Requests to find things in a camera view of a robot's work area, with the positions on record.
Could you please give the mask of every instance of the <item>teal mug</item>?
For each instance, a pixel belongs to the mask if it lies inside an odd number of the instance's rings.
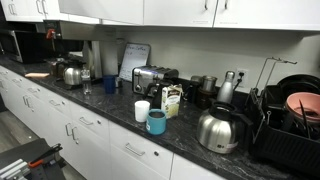
[[[146,128],[150,134],[159,135],[166,130],[166,113],[161,109],[151,109],[148,112]]]

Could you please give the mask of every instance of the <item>black dish drying rack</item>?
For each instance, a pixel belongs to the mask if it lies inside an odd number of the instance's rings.
[[[276,60],[276,62],[284,62],[281,59],[270,59]],[[269,122],[271,112],[266,112],[262,108],[263,97],[263,95],[258,97],[256,86],[256,88],[251,89],[246,102],[245,114],[254,124],[249,153],[254,157],[269,159],[273,162],[320,178],[319,140],[308,139],[287,131],[282,131],[281,128],[271,126]]]

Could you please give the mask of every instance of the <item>kettle handle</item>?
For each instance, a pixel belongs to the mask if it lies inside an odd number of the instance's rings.
[[[157,83],[149,83],[146,91],[144,92],[144,94],[142,96],[142,99],[146,99],[148,94],[149,94],[149,91],[151,90],[151,88],[152,87],[156,87],[156,86],[157,86]]]

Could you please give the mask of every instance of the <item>white cup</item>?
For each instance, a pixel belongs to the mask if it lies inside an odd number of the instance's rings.
[[[137,101],[134,103],[135,118],[138,122],[146,122],[147,115],[150,109],[148,101]]]

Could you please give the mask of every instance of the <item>milk carton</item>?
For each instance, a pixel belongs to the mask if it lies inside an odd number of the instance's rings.
[[[181,85],[171,85],[162,89],[161,109],[166,112],[167,119],[178,116],[181,94]]]

